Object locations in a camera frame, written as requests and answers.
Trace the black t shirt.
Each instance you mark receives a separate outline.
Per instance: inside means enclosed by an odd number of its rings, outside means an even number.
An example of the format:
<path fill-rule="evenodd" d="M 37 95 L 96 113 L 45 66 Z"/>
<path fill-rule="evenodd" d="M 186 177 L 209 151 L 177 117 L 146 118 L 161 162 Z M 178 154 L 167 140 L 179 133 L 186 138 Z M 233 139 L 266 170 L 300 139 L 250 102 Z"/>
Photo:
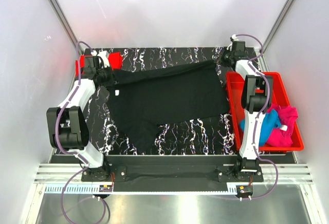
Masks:
<path fill-rule="evenodd" d="M 137 72 L 115 69 L 104 87 L 112 120 L 140 154 L 155 142 L 160 125 L 230 110 L 212 60 Z"/>

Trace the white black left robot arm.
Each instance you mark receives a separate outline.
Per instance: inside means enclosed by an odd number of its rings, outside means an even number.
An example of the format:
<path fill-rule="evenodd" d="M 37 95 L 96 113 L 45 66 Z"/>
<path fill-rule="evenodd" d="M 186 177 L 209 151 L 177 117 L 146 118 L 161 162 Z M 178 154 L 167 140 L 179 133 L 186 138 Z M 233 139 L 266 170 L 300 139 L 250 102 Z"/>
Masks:
<path fill-rule="evenodd" d="M 76 157 L 85 175 L 101 181 L 110 177 L 111 168 L 105 156 L 89 141 L 83 110 L 96 89 L 112 77 L 108 58 L 109 54 L 102 52 L 76 61 L 77 75 L 71 91 L 57 107 L 46 112 L 51 146 Z"/>

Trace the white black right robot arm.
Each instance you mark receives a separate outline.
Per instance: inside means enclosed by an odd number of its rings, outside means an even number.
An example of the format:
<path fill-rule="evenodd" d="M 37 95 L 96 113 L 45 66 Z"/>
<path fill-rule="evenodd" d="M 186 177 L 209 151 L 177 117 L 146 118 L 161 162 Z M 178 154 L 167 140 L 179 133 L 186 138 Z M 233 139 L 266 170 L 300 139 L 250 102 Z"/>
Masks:
<path fill-rule="evenodd" d="M 233 39 L 224 50 L 221 62 L 232 67 L 244 80 L 241 106 L 244 109 L 245 125 L 242 145 L 233 167 L 234 177 L 245 181 L 259 170 L 259 143 L 261 128 L 272 100 L 272 78 L 266 77 L 246 59 L 244 41 Z"/>

